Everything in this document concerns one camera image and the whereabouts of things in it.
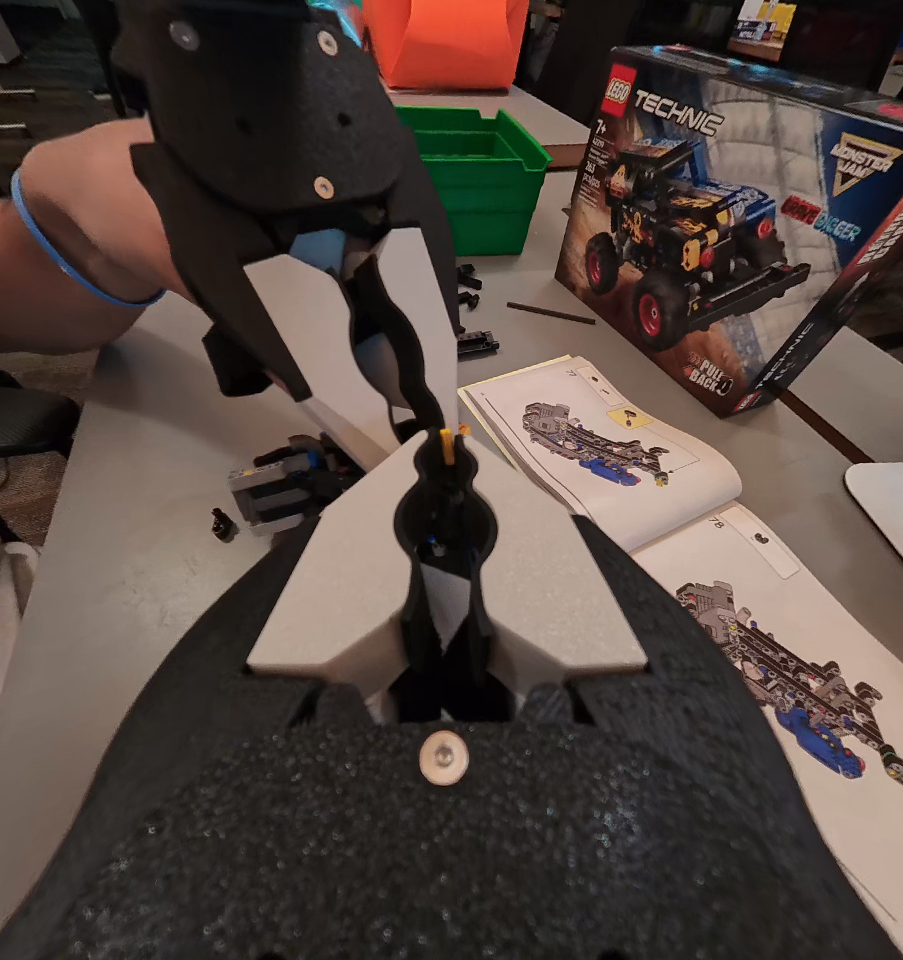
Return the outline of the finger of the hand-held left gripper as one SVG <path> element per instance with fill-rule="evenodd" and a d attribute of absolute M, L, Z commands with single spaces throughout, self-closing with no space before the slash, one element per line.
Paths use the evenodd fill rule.
<path fill-rule="evenodd" d="M 423 378 L 444 419 L 458 418 L 458 339 L 426 241 L 417 226 L 388 232 L 374 248 L 390 301 L 410 322 L 421 346 Z"/>
<path fill-rule="evenodd" d="M 270 324 L 249 346 L 316 426 L 365 470 L 402 444 L 399 414 L 420 429 L 446 427 L 424 378 L 418 337 L 390 300 L 373 251 L 348 282 L 288 254 L 245 268 L 255 306 Z"/>

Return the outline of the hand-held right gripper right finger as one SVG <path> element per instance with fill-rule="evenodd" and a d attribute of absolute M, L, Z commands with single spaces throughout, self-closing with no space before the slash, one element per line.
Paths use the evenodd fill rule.
<path fill-rule="evenodd" d="M 498 454 L 463 438 L 496 524 L 480 582 L 489 671 L 522 705 L 545 683 L 646 668 L 648 658 L 570 514 Z"/>

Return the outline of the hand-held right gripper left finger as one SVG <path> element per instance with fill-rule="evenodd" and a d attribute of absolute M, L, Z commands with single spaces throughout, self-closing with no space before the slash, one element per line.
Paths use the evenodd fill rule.
<path fill-rule="evenodd" d="M 411 566 L 395 514 L 418 482 L 417 433 L 322 512 L 246 664 L 256 676 L 353 685 L 364 699 L 408 668 L 400 618 Z"/>

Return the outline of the black lego vehicle chassis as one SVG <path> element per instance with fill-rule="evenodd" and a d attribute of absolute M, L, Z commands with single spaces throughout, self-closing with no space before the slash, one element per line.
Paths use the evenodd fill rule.
<path fill-rule="evenodd" d="M 365 471 L 330 436 L 294 435 L 285 446 L 231 471 L 229 491 L 249 532 L 272 536 L 319 516 Z"/>

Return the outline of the black yellow lego subassembly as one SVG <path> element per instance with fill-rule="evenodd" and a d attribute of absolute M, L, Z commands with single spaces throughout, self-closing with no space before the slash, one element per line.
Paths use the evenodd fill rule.
<path fill-rule="evenodd" d="M 436 485 L 436 538 L 444 545 L 458 546 L 462 534 L 462 507 L 464 493 L 456 461 L 456 435 L 449 428 L 439 431 Z"/>

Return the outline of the person's left forearm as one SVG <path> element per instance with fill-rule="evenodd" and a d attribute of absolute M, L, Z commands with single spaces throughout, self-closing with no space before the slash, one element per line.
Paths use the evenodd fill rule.
<path fill-rule="evenodd" d="M 0 199 L 0 354 L 79 354 L 120 338 L 145 309 L 111 306 L 55 266 Z"/>

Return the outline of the scattered black lego pieces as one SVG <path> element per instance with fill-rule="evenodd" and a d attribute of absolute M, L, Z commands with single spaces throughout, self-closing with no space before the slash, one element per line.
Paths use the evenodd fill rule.
<path fill-rule="evenodd" d="M 458 306 L 468 313 L 475 312 L 481 302 L 483 283 L 476 268 L 471 263 L 459 264 L 456 268 L 458 283 Z M 457 358 L 460 362 L 497 354 L 500 348 L 498 340 L 488 330 L 467 330 L 462 328 L 457 334 Z"/>

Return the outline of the thin dark lego axle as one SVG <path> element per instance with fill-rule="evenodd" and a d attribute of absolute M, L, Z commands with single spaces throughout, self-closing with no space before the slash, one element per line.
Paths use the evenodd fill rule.
<path fill-rule="evenodd" d="M 509 309 L 517 310 L 523 313 L 530 313 L 537 316 L 561 319 L 561 320 L 575 322 L 581 325 L 586 325 L 591 327 L 597 324 L 597 320 L 593 317 L 587 317 L 580 314 L 570 313 L 567 311 L 555 310 L 554 308 L 524 304 L 517 301 L 507 301 L 506 306 Z"/>

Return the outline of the lego instruction booklet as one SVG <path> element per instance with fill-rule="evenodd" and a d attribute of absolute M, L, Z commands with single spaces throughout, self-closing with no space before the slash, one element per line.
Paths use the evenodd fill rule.
<path fill-rule="evenodd" d="M 513 466 L 703 627 L 759 705 L 839 865 L 903 955 L 903 665 L 763 522 L 722 454 L 565 356 L 458 390 Z"/>

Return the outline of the lego set box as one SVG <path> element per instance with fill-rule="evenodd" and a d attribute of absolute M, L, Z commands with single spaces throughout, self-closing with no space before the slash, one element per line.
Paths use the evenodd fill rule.
<path fill-rule="evenodd" d="M 903 101 L 617 46 L 555 279 L 718 417 L 787 389 L 903 259 Z"/>

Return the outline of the person's left hand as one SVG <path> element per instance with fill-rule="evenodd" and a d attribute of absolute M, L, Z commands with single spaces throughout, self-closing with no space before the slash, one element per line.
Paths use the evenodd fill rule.
<path fill-rule="evenodd" d="M 153 139 L 146 117 L 107 122 L 38 143 L 17 171 L 26 208 L 52 247 L 87 282 L 126 303 L 161 291 L 192 299 L 132 165 L 131 147 Z"/>

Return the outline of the orange plastic bin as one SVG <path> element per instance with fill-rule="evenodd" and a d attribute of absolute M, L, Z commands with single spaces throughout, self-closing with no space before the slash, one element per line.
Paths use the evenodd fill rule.
<path fill-rule="evenodd" d="M 398 90 L 506 90 L 528 1 L 365 1 L 371 50 Z"/>

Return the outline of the blue wristband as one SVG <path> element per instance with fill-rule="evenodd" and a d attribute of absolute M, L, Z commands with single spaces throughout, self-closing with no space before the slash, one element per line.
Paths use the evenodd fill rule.
<path fill-rule="evenodd" d="M 17 168 L 13 172 L 10 181 L 10 188 L 13 208 L 28 234 L 30 234 L 31 237 L 36 241 L 37 245 L 42 249 L 48 259 L 55 266 L 57 266 L 66 277 L 84 289 L 87 293 L 108 304 L 109 306 L 117 306 L 126 309 L 146 309 L 150 306 L 156 305 L 167 294 L 168 291 L 162 289 L 158 290 L 156 294 L 144 300 L 131 301 L 113 296 L 101 289 L 98 284 L 87 279 L 80 271 L 76 270 L 66 258 L 62 256 L 61 252 L 50 242 L 50 238 L 42 231 L 38 223 L 35 221 L 25 199 L 20 168 Z"/>

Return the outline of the black chair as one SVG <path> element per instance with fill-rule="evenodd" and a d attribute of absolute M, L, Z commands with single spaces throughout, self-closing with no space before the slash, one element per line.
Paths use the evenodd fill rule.
<path fill-rule="evenodd" d="M 24 388 L 0 368 L 0 460 L 56 452 L 71 455 L 81 407 L 71 398 Z M 0 541 L 20 538 L 0 516 Z"/>

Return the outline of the wooden document stand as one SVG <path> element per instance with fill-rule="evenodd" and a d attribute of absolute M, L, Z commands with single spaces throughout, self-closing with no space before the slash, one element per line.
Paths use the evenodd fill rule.
<path fill-rule="evenodd" d="M 903 462 L 848 467 L 847 491 L 903 560 Z"/>

